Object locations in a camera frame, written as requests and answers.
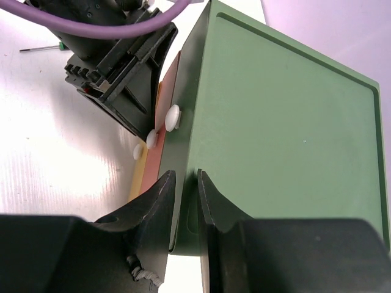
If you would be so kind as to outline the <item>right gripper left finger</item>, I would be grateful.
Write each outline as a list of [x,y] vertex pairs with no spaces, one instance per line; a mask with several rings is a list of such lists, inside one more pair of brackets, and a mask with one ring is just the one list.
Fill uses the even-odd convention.
[[164,282],[176,174],[96,222],[1,216],[2,292],[157,292]]

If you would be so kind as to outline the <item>green top drawer box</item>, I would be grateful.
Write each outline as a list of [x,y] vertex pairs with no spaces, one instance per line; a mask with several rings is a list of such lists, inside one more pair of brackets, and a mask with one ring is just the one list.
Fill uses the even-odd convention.
[[198,255],[197,172],[254,218],[359,218],[389,239],[377,82],[220,2],[180,53],[160,172],[170,250]]

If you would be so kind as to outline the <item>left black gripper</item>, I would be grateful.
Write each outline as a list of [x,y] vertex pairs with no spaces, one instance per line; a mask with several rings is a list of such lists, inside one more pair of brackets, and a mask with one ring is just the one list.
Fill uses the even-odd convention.
[[[25,1],[46,14],[94,26],[125,26],[161,14],[142,1]],[[67,82],[129,132],[146,140],[155,128],[159,77],[178,29],[169,23],[134,38],[95,39],[52,31],[74,56]]]

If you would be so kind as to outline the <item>yellow bottom drawer box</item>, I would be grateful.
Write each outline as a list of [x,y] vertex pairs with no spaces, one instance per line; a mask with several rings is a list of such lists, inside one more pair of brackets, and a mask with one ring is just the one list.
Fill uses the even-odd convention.
[[135,155],[135,166],[133,177],[131,180],[131,187],[128,196],[128,201],[132,201],[137,198],[140,194],[147,191],[153,183],[157,180],[158,165],[155,162],[157,152],[147,148],[146,143],[141,141],[134,149]]

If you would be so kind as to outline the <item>orange drawer box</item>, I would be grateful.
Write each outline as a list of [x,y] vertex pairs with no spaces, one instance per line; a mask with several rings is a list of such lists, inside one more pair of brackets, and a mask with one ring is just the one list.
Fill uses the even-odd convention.
[[166,136],[165,119],[172,104],[180,54],[181,51],[176,55],[163,80],[159,83],[155,112],[155,129],[157,130],[158,138],[156,145],[152,149],[147,150],[140,194],[149,190],[159,178],[159,168]]

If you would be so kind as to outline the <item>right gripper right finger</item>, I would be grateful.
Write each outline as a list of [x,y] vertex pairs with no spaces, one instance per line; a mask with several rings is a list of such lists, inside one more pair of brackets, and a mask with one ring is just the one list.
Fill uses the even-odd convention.
[[205,292],[389,292],[390,256],[361,219],[255,219],[197,174]]

